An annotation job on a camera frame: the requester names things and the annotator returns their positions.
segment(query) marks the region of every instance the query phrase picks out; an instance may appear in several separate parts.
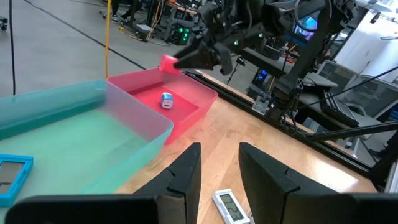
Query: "concrete floor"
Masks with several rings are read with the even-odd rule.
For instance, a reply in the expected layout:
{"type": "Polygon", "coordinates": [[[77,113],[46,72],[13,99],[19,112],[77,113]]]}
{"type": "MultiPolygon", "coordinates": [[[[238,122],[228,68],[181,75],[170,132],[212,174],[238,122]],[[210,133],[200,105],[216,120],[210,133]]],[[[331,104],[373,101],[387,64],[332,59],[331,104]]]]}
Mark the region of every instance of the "concrete floor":
{"type": "MultiPolygon", "coordinates": [[[[104,78],[104,47],[99,43],[104,44],[105,20],[99,11],[105,8],[100,0],[30,2],[42,10],[24,0],[13,0],[17,94],[104,78]]],[[[8,1],[0,1],[0,15],[8,17],[8,1]]],[[[117,52],[109,53],[110,75],[156,67],[163,54],[173,55],[181,49],[133,40],[120,33],[116,24],[111,24],[109,46],[117,52]]],[[[223,76],[219,69],[206,72],[225,82],[229,75],[223,76]]],[[[229,85],[246,93],[256,70],[250,63],[240,67],[229,85]]],[[[0,80],[0,97],[12,95],[9,30],[0,32],[0,80]]],[[[368,147],[382,149],[388,138],[374,136],[366,141],[368,147]]],[[[358,158],[373,164],[364,147],[358,151],[358,158]]]]}

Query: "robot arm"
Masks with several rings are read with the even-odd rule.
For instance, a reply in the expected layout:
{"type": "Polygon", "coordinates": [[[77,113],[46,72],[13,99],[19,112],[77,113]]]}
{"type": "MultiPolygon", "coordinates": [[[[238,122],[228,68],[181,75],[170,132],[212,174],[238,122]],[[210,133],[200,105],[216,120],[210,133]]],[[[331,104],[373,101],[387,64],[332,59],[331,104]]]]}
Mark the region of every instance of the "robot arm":
{"type": "Polygon", "coordinates": [[[320,10],[318,27],[307,47],[291,71],[277,80],[264,98],[273,102],[266,115],[280,121],[288,111],[295,109],[302,89],[302,79],[311,69],[317,55],[322,51],[325,39],[338,33],[358,13],[355,0],[309,0],[301,2],[274,2],[264,0],[225,0],[225,6],[207,2],[199,11],[207,28],[193,29],[195,34],[191,45],[178,52],[175,68],[199,68],[212,70],[221,65],[220,72],[232,72],[231,52],[239,54],[245,47],[262,47],[263,35],[274,36],[292,30],[294,25],[304,27],[300,19],[320,10]],[[234,1],[236,14],[231,15],[234,1]]]}
{"type": "Polygon", "coordinates": [[[191,45],[175,57],[175,68],[212,70],[221,65],[220,72],[232,72],[231,52],[239,53],[245,47],[260,47],[265,32],[274,36],[291,29],[295,16],[303,18],[326,6],[328,0],[299,0],[264,4],[264,0],[230,0],[225,5],[207,2],[200,10],[200,19],[207,27],[196,27],[191,45]],[[235,15],[231,15],[235,4],[235,15]]]}

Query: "blue tablet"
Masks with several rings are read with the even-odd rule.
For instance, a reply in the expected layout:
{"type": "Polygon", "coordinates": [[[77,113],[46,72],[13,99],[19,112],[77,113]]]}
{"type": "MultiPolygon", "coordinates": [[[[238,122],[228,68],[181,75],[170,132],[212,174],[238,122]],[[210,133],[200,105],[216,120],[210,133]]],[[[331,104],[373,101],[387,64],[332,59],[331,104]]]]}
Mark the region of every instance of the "blue tablet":
{"type": "Polygon", "coordinates": [[[32,170],[33,157],[0,154],[0,207],[11,207],[32,170]]]}

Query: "yellow cable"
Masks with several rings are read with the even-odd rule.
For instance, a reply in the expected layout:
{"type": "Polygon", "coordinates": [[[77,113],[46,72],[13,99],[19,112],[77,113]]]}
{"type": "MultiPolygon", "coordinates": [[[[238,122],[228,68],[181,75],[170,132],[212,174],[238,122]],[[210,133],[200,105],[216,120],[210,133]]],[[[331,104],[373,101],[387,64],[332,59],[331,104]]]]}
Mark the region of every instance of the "yellow cable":
{"type": "Polygon", "coordinates": [[[293,47],[289,50],[289,52],[291,52],[295,47],[296,45],[293,45],[293,47]]]}
{"type": "Polygon", "coordinates": [[[108,78],[108,56],[109,56],[109,24],[111,21],[111,1],[108,0],[108,9],[106,11],[106,30],[105,30],[105,79],[108,78]]]}
{"type": "Polygon", "coordinates": [[[124,35],[126,35],[126,36],[128,36],[128,37],[130,37],[130,38],[136,39],[136,40],[141,40],[141,41],[142,41],[142,40],[149,40],[152,31],[155,29],[155,26],[156,26],[156,25],[158,24],[158,22],[160,21],[160,18],[158,18],[158,20],[156,20],[156,16],[157,16],[157,13],[159,12],[160,5],[163,6],[163,0],[160,0],[159,3],[158,3],[158,5],[157,5],[156,14],[155,14],[155,19],[154,19],[154,21],[152,22],[152,27],[151,27],[152,29],[151,29],[151,31],[148,33],[148,35],[147,35],[147,37],[146,37],[145,39],[141,39],[141,38],[138,38],[138,37],[136,37],[136,36],[133,36],[133,35],[128,34],[126,31],[124,31],[124,27],[123,27],[123,26],[119,26],[119,31],[120,31],[122,34],[124,34],[124,35]]]}

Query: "wooden table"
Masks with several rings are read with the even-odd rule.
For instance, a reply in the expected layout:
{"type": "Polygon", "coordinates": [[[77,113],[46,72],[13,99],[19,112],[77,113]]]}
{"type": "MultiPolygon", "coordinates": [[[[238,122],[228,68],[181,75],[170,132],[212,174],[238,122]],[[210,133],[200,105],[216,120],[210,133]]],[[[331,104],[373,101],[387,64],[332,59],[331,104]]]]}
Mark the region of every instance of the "wooden table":
{"type": "Polygon", "coordinates": [[[201,143],[198,223],[224,223],[211,196],[231,188],[248,214],[238,162],[240,142],[248,142],[296,171],[338,192],[375,192],[365,177],[320,154],[245,111],[218,98],[208,114],[182,134],[117,192],[133,193],[174,161],[193,142],[201,143]]]}
{"type": "Polygon", "coordinates": [[[191,16],[196,15],[198,13],[196,10],[185,9],[183,6],[179,6],[179,5],[177,5],[175,3],[171,3],[169,1],[166,2],[166,6],[170,6],[173,9],[176,9],[176,10],[185,11],[185,12],[191,14],[191,16]]]}

